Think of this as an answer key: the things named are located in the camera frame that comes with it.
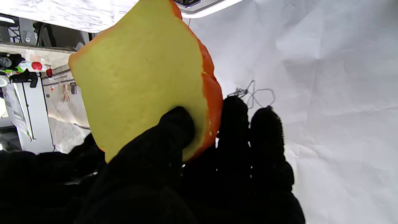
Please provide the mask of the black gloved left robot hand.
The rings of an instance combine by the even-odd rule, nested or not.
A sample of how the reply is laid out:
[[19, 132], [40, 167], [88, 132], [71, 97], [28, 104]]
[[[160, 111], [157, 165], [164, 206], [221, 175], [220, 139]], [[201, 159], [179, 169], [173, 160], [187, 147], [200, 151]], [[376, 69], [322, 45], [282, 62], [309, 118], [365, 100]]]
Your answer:
[[243, 100], [228, 96], [218, 142], [183, 164], [193, 134], [184, 108], [163, 115], [99, 172], [76, 223], [305, 223], [292, 193], [282, 122], [271, 106], [249, 121]]

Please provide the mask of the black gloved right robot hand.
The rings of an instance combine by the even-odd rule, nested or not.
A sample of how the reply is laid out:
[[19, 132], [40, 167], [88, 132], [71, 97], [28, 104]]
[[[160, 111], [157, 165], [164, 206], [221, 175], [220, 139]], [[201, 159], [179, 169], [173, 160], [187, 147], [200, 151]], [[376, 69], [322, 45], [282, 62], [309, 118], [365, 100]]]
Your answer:
[[92, 134], [69, 153], [1, 151], [1, 223], [73, 224], [104, 165]]

